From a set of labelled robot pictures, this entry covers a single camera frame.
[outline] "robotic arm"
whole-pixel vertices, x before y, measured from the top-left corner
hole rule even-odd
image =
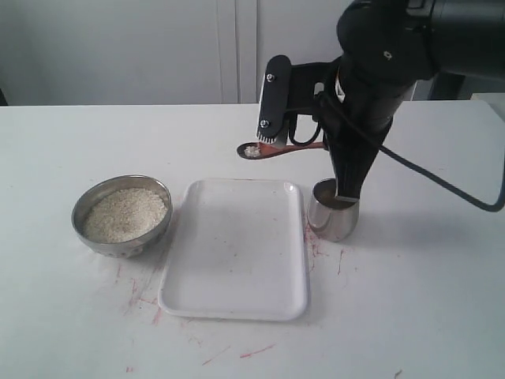
[[[323,130],[338,197],[359,200],[380,150],[479,208],[501,210],[504,189],[496,204],[487,205],[382,143],[417,80],[438,72],[505,78],[505,0],[354,0],[337,35],[344,52],[333,62],[292,66],[280,55],[267,64],[260,141],[282,147],[289,138],[304,145]],[[303,143],[294,138],[299,114],[318,123]]]

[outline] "cabinet door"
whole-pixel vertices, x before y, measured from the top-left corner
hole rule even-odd
[[[238,101],[234,0],[5,3],[0,85],[11,104]]]

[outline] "black cable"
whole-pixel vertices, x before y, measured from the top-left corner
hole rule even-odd
[[[291,143],[295,146],[300,146],[300,147],[304,148],[305,146],[309,146],[311,143],[313,143],[318,138],[319,134],[321,133],[321,124],[319,124],[319,123],[317,124],[316,132],[306,142],[298,142],[297,140],[295,140],[294,139],[294,132],[295,132],[295,128],[289,128],[288,136],[290,137]]]
[[[342,108],[342,105],[340,103],[336,103],[334,99],[332,99],[330,96],[326,95],[325,96],[328,103],[331,106],[331,109],[333,109],[337,114],[343,119],[343,121],[356,133],[358,133],[364,140],[366,140],[371,146],[374,148],[379,149],[379,151],[383,152],[390,158],[394,159],[398,163],[402,164],[405,167],[408,167],[410,170],[417,172],[418,174],[423,175],[425,178],[428,178],[429,180],[433,181],[434,183],[438,184],[439,186],[443,187],[444,189],[448,190],[449,192],[452,192],[454,195],[459,196],[461,199],[468,201],[470,204],[475,205],[476,207],[482,209],[483,211],[486,212],[499,212],[505,207],[505,163],[503,164],[503,179],[502,179],[502,186],[501,190],[499,192],[498,200],[496,201],[495,204],[487,204],[484,203],[483,201],[480,201],[479,199],[469,195],[468,193],[462,191],[456,186],[453,186],[449,182],[446,182],[443,180],[441,177],[433,174],[432,172],[424,169],[423,167],[420,167],[416,165],[415,163],[410,162],[409,160],[399,156],[395,152],[392,152],[389,148],[386,148],[382,144],[376,143],[371,137],[368,136],[366,132],[360,129],[359,126],[355,122],[353,122],[345,113],[345,111]]]

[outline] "uncooked rice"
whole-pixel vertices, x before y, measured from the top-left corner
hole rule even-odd
[[[149,189],[120,189],[92,208],[84,236],[101,243],[129,241],[154,229],[166,211],[162,198]]]

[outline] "white wall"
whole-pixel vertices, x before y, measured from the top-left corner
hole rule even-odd
[[[221,103],[218,3],[2,0],[0,85],[10,103]]]
[[[278,54],[295,65],[329,62],[342,49],[337,21],[352,0],[259,0],[258,88],[268,60]]]
[[[256,101],[267,61],[341,54],[350,0],[0,0],[9,103]]]

